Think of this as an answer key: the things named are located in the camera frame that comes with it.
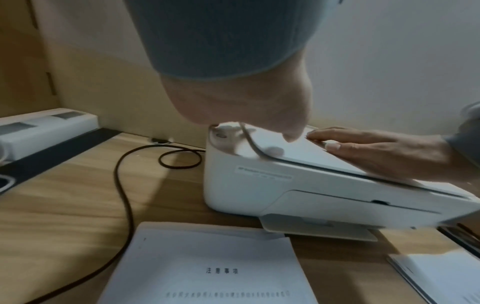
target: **sleeve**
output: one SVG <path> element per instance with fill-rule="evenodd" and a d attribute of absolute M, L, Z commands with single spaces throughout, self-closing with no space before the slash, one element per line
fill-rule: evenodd
<path fill-rule="evenodd" d="M 467 121 L 460 132 L 444 138 L 455 150 L 480 167 L 480 102 L 465 107 L 461 114 Z"/>
<path fill-rule="evenodd" d="M 125 0 L 153 67 L 218 80 L 269 70 L 305 46 L 342 0 Z"/>

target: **printer label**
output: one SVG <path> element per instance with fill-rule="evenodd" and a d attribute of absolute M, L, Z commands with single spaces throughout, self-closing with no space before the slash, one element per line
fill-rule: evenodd
<path fill-rule="evenodd" d="M 261 178 L 274 180 L 274 181 L 282 181 L 282 182 L 291 182 L 294 180 L 294 177 L 291 175 L 278 174 L 274 172 L 268 172 L 268 171 L 258 170 L 255 168 L 249 168 L 244 166 L 237 166 L 235 169 L 235 173 L 256 176 L 256 177 L 261 177 Z"/>

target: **black cable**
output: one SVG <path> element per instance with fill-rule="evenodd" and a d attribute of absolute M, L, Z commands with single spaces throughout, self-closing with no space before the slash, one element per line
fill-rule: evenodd
<path fill-rule="evenodd" d="M 125 153 L 124 155 L 122 155 L 120 157 L 120 159 L 116 162 L 115 169 L 113 170 L 113 181 L 115 183 L 115 187 L 116 187 L 116 190 L 117 190 L 117 192 L 120 196 L 120 199 L 123 202 L 123 206 L 125 208 L 125 216 L 126 216 L 126 219 L 127 219 L 127 222 L 128 222 L 128 236 L 126 237 L 125 244 L 120 249 L 120 251 L 117 252 L 117 254 L 114 257 L 112 257 L 105 265 L 103 265 L 99 269 L 95 270 L 94 272 L 92 272 L 90 274 L 87 274 L 86 276 L 84 276 L 84 277 L 82 277 L 82 278 L 80 278 L 80 279 L 78 279 L 78 280 L 76 280 L 76 281 L 74 281 L 70 284 L 67 284 L 63 287 L 60 287 L 60 288 L 54 290 L 54 291 L 51 291 L 47 294 L 39 296 L 36 299 L 28 301 L 25 304 L 40 304 L 42 302 L 45 302 L 45 301 L 47 301 L 47 300 L 49 300 L 53 297 L 56 297 L 57 295 L 60 295 L 64 292 L 66 292 L 66 291 L 69 291 L 72 288 L 75 288 L 75 287 L 87 282 L 88 280 L 96 277 L 102 271 L 107 269 L 110 265 L 113 264 L 113 262 L 115 262 L 119 257 L 121 257 L 125 253 L 125 251 L 127 250 L 128 246 L 130 245 L 130 242 L 132 241 L 132 238 L 134 236 L 135 223 L 134 223 L 134 214 L 132 212 L 132 206 L 130 205 L 129 198 L 127 197 L 127 194 L 125 193 L 124 188 L 122 187 L 122 184 L 120 183 L 120 178 L 119 178 L 120 164 L 130 154 L 132 154 L 132 153 L 134 153 L 138 150 L 143 150 L 143 149 L 152 148 L 152 147 L 164 147 L 164 148 L 166 147 L 166 148 L 176 148 L 176 149 L 178 149 L 178 150 L 165 152 L 162 155 L 160 155 L 160 157 L 158 158 L 158 163 L 161 166 L 163 166 L 165 168 L 168 168 L 168 169 L 191 169 L 191 168 L 195 168 L 202 163 L 202 156 L 199 154 L 199 152 L 200 153 L 205 152 L 205 150 L 201 150 L 201 149 L 189 149 L 189 148 L 175 146 L 175 145 L 152 144 L 152 145 L 146 145 L 146 146 L 141 146 L 141 147 L 132 149 L 132 150 L 128 151 L 127 153 Z M 191 153 L 193 153 L 193 154 L 195 154 L 196 156 L 199 157 L 199 161 L 197 163 L 195 163 L 193 165 L 189 165 L 189 166 L 170 166 L 170 165 L 167 165 L 167 164 L 162 162 L 162 158 L 164 156 L 167 156 L 169 154 L 174 154 L 174 153 L 181 153 L 181 152 L 191 152 Z"/>

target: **wooden table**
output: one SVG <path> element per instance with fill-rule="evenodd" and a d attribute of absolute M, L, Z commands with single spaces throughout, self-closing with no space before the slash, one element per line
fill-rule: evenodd
<path fill-rule="evenodd" d="M 113 168 L 128 150 L 148 144 L 120 134 L 0 196 L 0 303 L 21 304 L 107 262 L 127 235 Z M 260 227 L 258 219 L 222 214 L 203 202 L 203 167 L 168 170 L 167 148 L 132 154 L 120 168 L 135 222 L 172 221 Z M 180 165 L 187 153 L 167 156 Z M 387 263 L 389 253 L 443 253 L 457 245 L 431 228 L 382 230 L 376 243 L 292 236 L 320 304 L 424 304 Z M 112 269 L 48 303 L 95 303 Z"/>

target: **paper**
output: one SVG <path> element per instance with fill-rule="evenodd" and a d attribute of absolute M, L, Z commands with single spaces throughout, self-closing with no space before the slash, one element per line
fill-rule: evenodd
<path fill-rule="evenodd" d="M 480 260 L 464 250 L 392 255 L 391 262 L 430 303 L 480 303 Z"/>
<path fill-rule="evenodd" d="M 98 303 L 317 303 L 290 239 L 247 234 L 139 228 Z"/>

